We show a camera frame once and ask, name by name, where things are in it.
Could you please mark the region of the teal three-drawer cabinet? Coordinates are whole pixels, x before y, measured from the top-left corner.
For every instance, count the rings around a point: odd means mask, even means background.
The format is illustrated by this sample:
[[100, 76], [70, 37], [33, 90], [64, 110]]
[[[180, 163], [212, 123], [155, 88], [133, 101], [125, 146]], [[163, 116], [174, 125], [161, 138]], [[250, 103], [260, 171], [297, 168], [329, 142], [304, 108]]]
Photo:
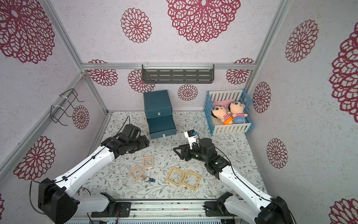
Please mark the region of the teal three-drawer cabinet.
[[144, 108], [152, 140], [177, 133], [168, 90], [144, 93]]

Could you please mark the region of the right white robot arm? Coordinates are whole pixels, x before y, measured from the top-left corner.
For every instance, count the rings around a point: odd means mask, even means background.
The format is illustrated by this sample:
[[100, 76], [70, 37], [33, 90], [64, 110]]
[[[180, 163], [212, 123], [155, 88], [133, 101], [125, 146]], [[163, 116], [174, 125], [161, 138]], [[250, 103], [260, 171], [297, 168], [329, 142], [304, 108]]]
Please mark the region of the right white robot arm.
[[204, 163], [208, 173], [228, 185], [238, 196], [225, 193], [217, 199], [218, 210], [225, 215], [236, 215], [249, 224], [295, 224], [296, 220], [281, 197], [273, 198], [245, 179], [229, 158], [210, 138], [189, 140], [188, 144], [175, 147], [180, 159]]

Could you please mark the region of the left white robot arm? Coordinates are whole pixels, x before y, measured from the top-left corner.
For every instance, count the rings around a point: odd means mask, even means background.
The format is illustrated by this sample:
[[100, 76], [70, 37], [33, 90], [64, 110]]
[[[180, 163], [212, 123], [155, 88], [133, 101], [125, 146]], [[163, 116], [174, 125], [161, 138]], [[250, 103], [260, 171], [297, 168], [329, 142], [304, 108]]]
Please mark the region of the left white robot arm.
[[125, 154], [149, 147], [150, 142], [141, 129], [132, 124], [122, 132], [104, 140], [87, 158], [63, 175], [38, 183], [38, 202], [32, 209], [46, 215], [55, 224], [64, 224], [75, 215], [98, 213], [105, 217], [118, 215], [116, 200], [107, 193], [80, 196], [82, 185], [102, 167]]

